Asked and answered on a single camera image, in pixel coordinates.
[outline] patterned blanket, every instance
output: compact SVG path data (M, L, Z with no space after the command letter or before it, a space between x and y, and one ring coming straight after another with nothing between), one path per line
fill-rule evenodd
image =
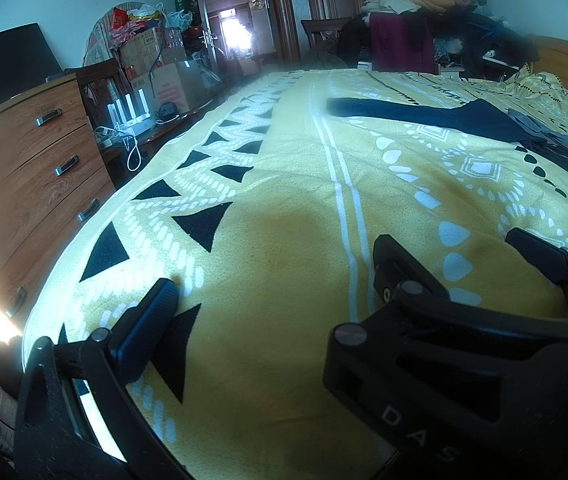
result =
M112 327L161 277L183 287L162 348L128 386L196 479L370 478L391 453L321 384L327 334L380 306L371 248L391 234L455 301L564 317L561 289L504 242L568 248L568 173L456 130L326 116L328 97L457 107L483 98L568 133L568 91L362 70L272 74L164 146L59 258L24 334ZM90 392L103 446L117 454Z

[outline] fan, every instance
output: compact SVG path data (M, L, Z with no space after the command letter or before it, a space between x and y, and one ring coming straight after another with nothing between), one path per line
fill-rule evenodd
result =
M248 0L248 6L251 10L262 10L266 7L266 2L264 0Z

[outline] wooden dresser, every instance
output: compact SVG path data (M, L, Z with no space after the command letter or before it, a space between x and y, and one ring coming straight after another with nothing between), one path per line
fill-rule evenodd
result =
M114 191L75 75L0 105L0 310L19 329L59 255Z

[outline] cardboard box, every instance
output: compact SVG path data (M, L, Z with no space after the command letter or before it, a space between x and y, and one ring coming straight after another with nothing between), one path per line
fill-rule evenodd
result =
M204 98L204 85L196 61L182 61L155 68L151 77L153 88L148 74L133 79L130 84L136 97L140 88L144 90L152 117L165 103L174 103L177 111L183 114L200 105Z
M153 63L161 67L188 59L178 28L155 27L141 32L120 47L120 55L129 81L148 74Z

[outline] white cloth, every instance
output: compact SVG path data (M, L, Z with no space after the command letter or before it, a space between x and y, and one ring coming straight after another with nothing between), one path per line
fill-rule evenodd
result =
M410 0L370 0L362 7L362 12L391 12L401 14L402 12L415 12L421 8Z

